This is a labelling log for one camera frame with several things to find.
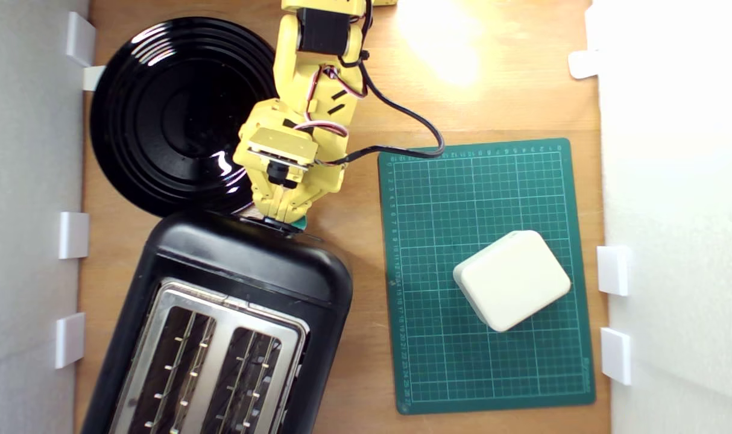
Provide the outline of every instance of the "black cable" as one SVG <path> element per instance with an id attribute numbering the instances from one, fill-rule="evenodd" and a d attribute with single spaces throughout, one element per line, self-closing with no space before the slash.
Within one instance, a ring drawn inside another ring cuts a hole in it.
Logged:
<path id="1" fill-rule="evenodd" d="M 433 151 L 423 152 L 413 151 L 412 149 L 406 148 L 396 148 L 395 146 L 372 145 L 347 154 L 341 159 L 327 162 L 326 164 L 343 165 L 345 163 L 352 162 L 353 160 L 360 159 L 360 157 L 366 156 L 366 154 L 372 154 L 374 152 L 388 152 L 390 154 L 400 154 L 400 156 L 416 157 L 417 159 L 435 159 L 436 157 L 440 157 L 441 154 L 444 153 L 444 148 L 446 147 L 444 136 L 441 135 L 441 132 L 438 131 L 438 129 L 426 118 L 422 118 L 422 116 L 418 113 L 406 107 L 403 107 L 401 104 L 397 104 L 396 102 L 391 101 L 390 98 L 382 93 L 382 91 L 377 89 L 377 86 L 375 86 L 374 82 L 371 81 L 371 77 L 369 76 L 368 71 L 366 71 L 366 65 L 361 63 L 360 65 L 358 65 L 358 68 L 361 70 L 361 74 L 363 74 L 366 86 L 371 89 L 372 93 L 374 93 L 374 95 L 376 95 L 377 98 L 380 99 L 380 101 L 384 102 L 389 107 L 393 108 L 394 110 L 400 111 L 401 113 L 404 113 L 404 115 L 410 116 L 414 120 L 424 125 L 424 127 L 426 127 L 433 134 L 433 137 L 435 137 L 436 142 L 438 142 L 438 148 L 435 148 Z"/>
<path id="2" fill-rule="evenodd" d="M 361 28 L 362 42 L 366 41 L 366 35 L 368 34 L 368 30 L 369 28 L 371 28 L 371 24 L 374 22 L 373 12 L 374 4 L 371 0 L 366 0 L 366 15 L 363 27 Z M 416 157 L 417 159 L 435 159 L 436 157 L 440 157 L 441 154 L 444 153 L 444 148 L 446 147 L 444 136 L 441 135 L 441 132 L 438 131 L 438 129 L 426 118 L 402 106 L 401 104 L 392 101 L 390 98 L 385 96 L 382 91 L 377 89 L 377 86 L 374 85 L 374 81 L 371 80 L 368 71 L 366 71 L 366 65 L 364 65 L 363 63 L 364 60 L 368 60 L 368 51 L 366 50 L 361 50 L 361 54 L 359 55 L 358 60 L 353 61 L 353 63 L 345 63 L 344 61 L 342 61 L 341 57 L 339 58 L 339 61 L 345 68 L 357 66 L 358 69 L 361 70 L 361 75 L 364 78 L 364 89 L 371 89 L 372 93 L 374 93 L 374 95 L 376 95 L 380 101 L 388 105 L 388 107 L 400 111 L 401 113 L 404 113 L 404 115 L 408 115 L 410 116 L 410 118 L 413 118 L 415 121 L 418 121 L 419 123 L 424 125 L 424 127 L 426 127 L 433 134 L 433 137 L 435 137 L 435 140 L 438 143 L 438 148 L 435 148 L 433 151 L 423 152 L 413 151 L 412 149 L 406 148 L 396 148 L 396 146 L 372 145 L 347 154 L 341 159 L 333 160 L 332 162 L 325 162 L 324 164 L 332 166 L 343 165 L 345 163 L 352 162 L 353 160 L 360 159 L 360 157 L 366 156 L 367 154 L 373 154 L 374 152 L 388 152 L 390 154 L 399 154 L 400 156 Z"/>

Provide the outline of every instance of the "white wall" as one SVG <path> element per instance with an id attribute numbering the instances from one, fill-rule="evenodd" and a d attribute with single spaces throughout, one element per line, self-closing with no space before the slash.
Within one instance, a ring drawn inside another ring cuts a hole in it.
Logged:
<path id="1" fill-rule="evenodd" d="M 732 433 L 732 0 L 597 0 L 605 231 L 633 250 L 614 434 Z"/>
<path id="2" fill-rule="evenodd" d="M 55 320 L 77 308 L 58 260 L 59 212 L 79 211 L 81 68 L 68 11 L 88 0 L 0 0 L 0 434 L 73 431 L 74 369 L 54 369 Z"/>

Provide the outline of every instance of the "red and white wire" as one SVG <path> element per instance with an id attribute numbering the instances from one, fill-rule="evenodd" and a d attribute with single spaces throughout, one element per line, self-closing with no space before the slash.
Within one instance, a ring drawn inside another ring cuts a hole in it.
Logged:
<path id="1" fill-rule="evenodd" d="M 342 89 L 344 89 L 345 92 L 349 93 L 352 96 L 355 96 L 357 99 L 364 99 L 366 97 L 368 91 L 366 90 L 366 87 L 364 86 L 363 92 L 358 92 L 357 90 L 353 89 L 352 86 L 345 83 L 344 80 L 342 80 L 341 77 L 339 77 L 339 72 L 336 71 L 336 67 L 332 65 L 325 65 L 318 67 L 318 71 L 313 74 L 310 82 L 310 89 L 308 90 L 308 104 L 306 105 L 306 108 L 304 110 L 304 122 L 301 124 L 298 124 L 294 127 L 295 130 L 303 130 L 305 128 L 310 127 L 318 127 L 322 128 L 326 131 L 329 131 L 331 133 L 334 133 L 336 135 L 339 135 L 341 137 L 347 137 L 349 132 L 347 131 L 346 127 L 342 124 L 336 123 L 334 121 L 314 121 L 312 117 L 310 116 L 310 102 L 313 99 L 313 96 L 315 95 L 315 90 L 317 88 L 318 80 L 320 80 L 320 74 L 326 74 L 326 77 L 330 78 L 331 80 L 336 80 L 339 82 L 339 85 L 342 86 Z"/>

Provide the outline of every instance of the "white block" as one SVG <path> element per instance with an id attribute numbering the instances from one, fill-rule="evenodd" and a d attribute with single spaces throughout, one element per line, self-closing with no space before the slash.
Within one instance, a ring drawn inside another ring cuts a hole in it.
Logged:
<path id="1" fill-rule="evenodd" d="M 504 332 L 570 291 L 570 278 L 536 231 L 512 231 L 454 269 L 479 319 Z"/>
<path id="2" fill-rule="evenodd" d="M 58 319 L 55 324 L 55 369 L 84 357 L 84 312 Z"/>
<path id="3" fill-rule="evenodd" d="M 90 240 L 90 215 L 84 212 L 61 212 L 58 259 L 84 258 Z"/>
<path id="4" fill-rule="evenodd" d="M 601 328 L 602 373 L 611 379 L 631 384 L 631 339 L 609 327 Z"/>
<path id="5" fill-rule="evenodd" d="M 603 293 L 628 296 L 628 258 L 627 247 L 597 247 L 597 272 L 599 290 Z"/>
<path id="6" fill-rule="evenodd" d="M 82 71 L 82 90 L 94 92 L 106 66 L 88 66 Z"/>
<path id="7" fill-rule="evenodd" d="M 95 55 L 95 27 L 77 12 L 69 12 L 66 55 L 82 66 L 92 66 Z"/>

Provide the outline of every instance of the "black plate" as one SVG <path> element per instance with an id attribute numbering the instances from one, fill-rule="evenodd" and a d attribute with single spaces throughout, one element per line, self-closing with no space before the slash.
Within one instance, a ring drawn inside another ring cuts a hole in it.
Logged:
<path id="1" fill-rule="evenodd" d="M 258 35 L 211 17 L 162 22 L 128 41 L 90 113 L 93 150 L 115 189 L 161 217 L 250 204 L 232 155 L 253 105 L 277 96 L 273 60 Z"/>

